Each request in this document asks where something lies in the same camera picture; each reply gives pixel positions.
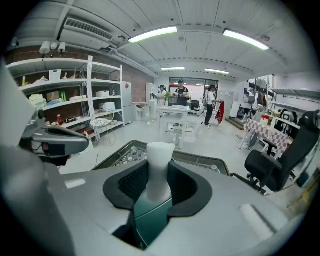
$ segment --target black shirt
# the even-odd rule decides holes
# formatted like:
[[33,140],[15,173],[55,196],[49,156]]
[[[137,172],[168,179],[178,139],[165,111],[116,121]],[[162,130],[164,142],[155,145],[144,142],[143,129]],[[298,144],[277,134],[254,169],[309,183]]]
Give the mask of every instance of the black shirt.
[[178,105],[180,105],[180,106],[186,106],[186,105],[187,105],[187,101],[188,101],[189,99],[186,98],[186,97],[183,97],[182,95],[183,95],[184,93],[187,94],[187,93],[189,92],[188,88],[183,87],[183,89],[180,89],[180,87],[179,87],[179,88],[177,88],[177,89],[175,90],[175,92],[179,94],[176,103],[177,103]]

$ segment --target shelf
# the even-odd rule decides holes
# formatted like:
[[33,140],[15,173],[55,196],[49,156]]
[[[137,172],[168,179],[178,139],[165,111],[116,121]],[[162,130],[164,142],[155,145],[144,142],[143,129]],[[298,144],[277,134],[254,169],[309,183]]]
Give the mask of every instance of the shelf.
[[42,91],[48,91],[64,87],[77,87],[80,86],[81,83],[86,81],[87,79],[62,79],[57,81],[42,81],[24,86],[19,86],[19,90],[23,91],[26,94],[34,94]]
[[[122,109],[116,109],[116,110],[113,110],[112,112],[113,112],[113,113],[119,113],[119,112],[122,112]],[[94,114],[94,118],[103,117],[103,116],[106,116],[106,115],[108,115],[108,114],[109,114],[109,112],[95,113],[95,114]]]
[[97,101],[97,100],[109,100],[109,99],[120,99],[121,96],[106,96],[106,97],[93,97],[92,99],[94,101]]
[[102,133],[104,133],[106,131],[109,131],[111,128],[122,126],[123,124],[124,124],[124,122],[118,121],[116,123],[116,125],[111,125],[111,127],[110,127],[110,125],[108,125],[106,127],[98,127],[98,128],[96,128],[96,132],[98,132],[99,134],[102,134]]
[[275,102],[275,101],[271,101],[270,104],[273,104],[275,106],[282,107],[282,108],[291,109],[293,111],[301,112],[301,113],[305,113],[305,112],[309,112],[309,111],[316,111],[317,110],[317,108],[315,108],[315,109],[306,109],[306,108],[302,108],[302,107],[297,106],[297,105],[292,105],[292,104],[282,103],[282,102]]
[[81,123],[84,123],[84,122],[87,122],[90,120],[91,120],[90,116],[82,116],[81,119],[79,119],[79,120],[75,120],[75,121],[69,122],[69,123],[63,123],[61,125],[61,127],[68,128],[68,127],[75,126],[75,125],[78,125],[78,124],[81,124]]
[[272,91],[280,95],[293,95],[320,100],[320,90],[273,88]]
[[[88,60],[75,58],[34,58],[11,63],[6,67],[14,78],[31,75],[35,73],[48,72],[49,70],[72,71],[88,64]],[[92,62],[92,72],[110,74],[120,71],[119,67],[103,63]]]
[[118,82],[118,81],[92,79],[91,80],[91,84],[93,86],[103,86],[104,84],[107,84],[108,86],[111,86],[111,85],[120,85],[121,83]]
[[51,109],[63,107],[63,106],[70,105],[70,104],[75,104],[75,103],[80,103],[80,102],[87,102],[87,101],[88,101],[87,98],[82,98],[82,99],[77,99],[77,100],[70,100],[70,101],[61,102],[61,103],[57,103],[57,104],[50,105],[50,106],[45,106],[45,107],[42,108],[42,110],[46,111],[46,110],[51,110]]

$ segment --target white chair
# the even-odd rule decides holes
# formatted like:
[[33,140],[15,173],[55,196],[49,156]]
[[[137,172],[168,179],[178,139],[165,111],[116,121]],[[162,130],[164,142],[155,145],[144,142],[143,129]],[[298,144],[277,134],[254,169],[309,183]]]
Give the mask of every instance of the white chair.
[[[117,137],[116,137],[115,133],[113,132],[114,130],[111,126],[111,123],[114,120],[114,118],[115,118],[115,113],[112,110],[102,109],[102,110],[99,110],[98,113],[96,113],[93,116],[93,120],[91,120],[91,122],[90,122],[92,127],[97,128],[97,129],[100,128],[101,133],[104,132],[103,128],[106,128],[106,133],[107,133],[107,136],[108,136],[108,139],[109,139],[111,146],[113,146],[117,141]],[[113,143],[111,142],[111,139],[110,139],[109,130],[112,131],[112,134],[115,139]]]

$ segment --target fluorescent light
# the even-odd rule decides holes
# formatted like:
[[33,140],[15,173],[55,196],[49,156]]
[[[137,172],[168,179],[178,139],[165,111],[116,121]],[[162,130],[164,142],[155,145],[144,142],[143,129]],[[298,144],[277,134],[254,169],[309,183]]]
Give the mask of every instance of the fluorescent light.
[[164,67],[161,70],[184,70],[184,67]]
[[169,27],[160,28],[160,29],[157,29],[157,30],[152,30],[152,31],[149,31],[147,33],[143,33],[143,34],[137,35],[135,37],[130,38],[128,41],[130,43],[136,43],[136,42],[139,42],[141,40],[148,39],[148,38],[153,38],[153,37],[156,37],[156,36],[160,36],[160,35],[164,35],[164,34],[170,34],[170,33],[176,33],[176,32],[178,32],[176,26],[169,26]]
[[231,38],[235,38],[235,39],[244,41],[244,42],[246,42],[248,44],[251,44],[251,45],[253,45],[255,47],[258,47],[258,48],[260,48],[261,50],[264,50],[264,51],[269,49],[269,47],[267,45],[263,44],[262,42],[259,42],[259,41],[255,40],[255,39],[253,39],[251,37],[248,37],[248,36],[246,36],[244,34],[233,32],[231,30],[227,30],[226,29],[223,32],[223,35],[227,36],[227,37],[231,37]]
[[221,73],[221,74],[229,74],[229,72],[227,72],[227,71],[216,70],[216,69],[210,69],[210,68],[206,68],[204,71],[216,72],[216,73]]

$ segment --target black pants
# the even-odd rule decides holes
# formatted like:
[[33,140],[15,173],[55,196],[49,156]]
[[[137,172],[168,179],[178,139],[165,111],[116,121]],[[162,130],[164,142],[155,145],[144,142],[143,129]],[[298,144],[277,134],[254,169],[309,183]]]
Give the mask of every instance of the black pants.
[[209,125],[209,121],[212,117],[212,112],[213,112],[213,106],[212,105],[206,105],[206,115],[205,115],[205,119],[204,119],[204,124],[206,126]]

